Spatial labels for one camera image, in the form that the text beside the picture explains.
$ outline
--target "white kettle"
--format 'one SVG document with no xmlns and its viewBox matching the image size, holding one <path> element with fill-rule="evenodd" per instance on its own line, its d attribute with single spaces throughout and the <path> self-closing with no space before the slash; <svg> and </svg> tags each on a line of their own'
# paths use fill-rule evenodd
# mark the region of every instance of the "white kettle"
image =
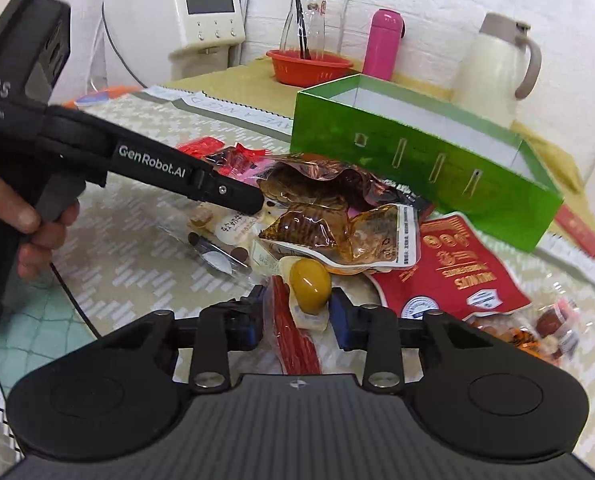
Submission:
<svg viewBox="0 0 595 480">
<path fill-rule="evenodd" d="M 530 25 L 489 12 L 480 32 L 460 63 L 451 102 L 508 128 L 517 101 L 532 91 L 542 65 L 542 53 L 527 36 Z M 525 70 L 526 46 L 530 50 Z"/>
</svg>

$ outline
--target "pink thermos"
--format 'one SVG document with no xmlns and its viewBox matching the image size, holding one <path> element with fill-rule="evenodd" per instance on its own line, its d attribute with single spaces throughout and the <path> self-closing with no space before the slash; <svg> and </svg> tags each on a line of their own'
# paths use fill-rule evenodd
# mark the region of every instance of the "pink thermos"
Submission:
<svg viewBox="0 0 595 480">
<path fill-rule="evenodd" d="M 404 20 L 398 12 L 380 9 L 373 15 L 363 74 L 391 81 L 395 58 L 404 38 Z"/>
</svg>

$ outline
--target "black straw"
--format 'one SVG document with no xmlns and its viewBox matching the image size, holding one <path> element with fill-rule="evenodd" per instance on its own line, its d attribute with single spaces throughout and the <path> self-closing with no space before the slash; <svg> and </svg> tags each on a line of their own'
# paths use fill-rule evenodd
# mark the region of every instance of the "black straw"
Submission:
<svg viewBox="0 0 595 480">
<path fill-rule="evenodd" d="M 304 24 L 304 11 L 302 9 L 301 0 L 296 0 L 296 14 L 299 35 L 299 56 L 302 59 L 311 59 L 311 54 L 309 53 L 308 45 L 306 44 L 306 27 Z"/>
</svg>

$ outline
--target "open cardboard box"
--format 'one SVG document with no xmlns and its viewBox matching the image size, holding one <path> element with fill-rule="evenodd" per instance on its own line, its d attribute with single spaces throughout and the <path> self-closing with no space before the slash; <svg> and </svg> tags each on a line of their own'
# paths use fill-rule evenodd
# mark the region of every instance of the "open cardboard box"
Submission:
<svg viewBox="0 0 595 480">
<path fill-rule="evenodd" d="M 532 251 L 562 205 L 518 134 L 393 83 L 352 75 L 297 94 L 292 152 L 353 162 Z"/>
</svg>

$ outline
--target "gray ribbed surface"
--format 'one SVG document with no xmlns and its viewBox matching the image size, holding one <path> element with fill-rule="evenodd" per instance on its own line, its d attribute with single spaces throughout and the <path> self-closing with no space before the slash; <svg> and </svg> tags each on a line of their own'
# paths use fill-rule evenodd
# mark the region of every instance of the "gray ribbed surface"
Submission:
<svg viewBox="0 0 595 480">
<path fill-rule="evenodd" d="M 424 433 L 402 400 L 353 376 L 245 376 L 228 394 L 196 399 L 150 448 L 112 462 L 31 457 L 6 480 L 574 480 L 594 479 L 572 456 L 535 465 L 465 458 Z"/>
</svg>

